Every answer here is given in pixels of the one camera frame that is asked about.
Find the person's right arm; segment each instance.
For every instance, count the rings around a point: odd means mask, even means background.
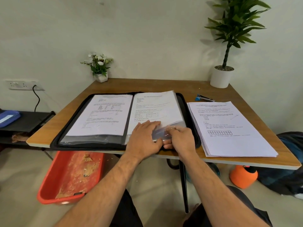
[[[178,152],[213,227],[268,227],[199,158],[191,129],[169,129],[168,132],[172,140],[164,141],[164,148],[175,148]]]

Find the potted plant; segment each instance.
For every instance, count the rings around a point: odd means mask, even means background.
[[[89,54],[89,59],[81,62],[81,64],[90,66],[95,80],[103,83],[108,80],[107,70],[110,68],[108,67],[108,64],[110,64],[112,61],[112,58],[106,58],[103,54],[97,56],[95,52],[92,52]]]
[[[265,10],[251,10],[255,6],[266,8]],[[222,4],[216,4],[214,7],[223,8],[222,19],[208,20],[215,26],[207,26],[207,29],[219,31],[215,40],[227,42],[227,48],[222,65],[215,66],[212,70],[210,85],[217,88],[226,88],[234,71],[233,67],[226,66],[229,49],[234,46],[241,48],[240,43],[255,43],[248,38],[249,32],[253,29],[264,29],[265,26],[255,21],[260,13],[270,9],[270,6],[260,0],[222,0]]]

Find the orange object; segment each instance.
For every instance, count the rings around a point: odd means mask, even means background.
[[[229,179],[237,187],[246,189],[258,178],[258,172],[252,167],[237,165],[229,174]]]
[[[37,194],[42,204],[78,202],[100,180],[104,153],[58,151]]]

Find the forearm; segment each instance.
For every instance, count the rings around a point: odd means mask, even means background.
[[[56,226],[109,226],[139,162],[127,154],[122,155],[108,174]]]
[[[197,154],[185,158],[184,164],[212,226],[268,227],[222,183]]]

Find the white wall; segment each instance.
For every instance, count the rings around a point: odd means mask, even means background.
[[[110,77],[207,80],[225,52],[203,28],[217,15],[214,1],[1,0],[0,80],[39,80],[39,111],[61,110],[93,81],[79,63],[89,51],[115,59]],[[274,131],[303,130],[303,0],[264,1],[272,7],[259,20],[267,29],[252,31],[257,44],[231,50],[231,83]],[[1,108],[34,109],[32,92],[1,84]]]

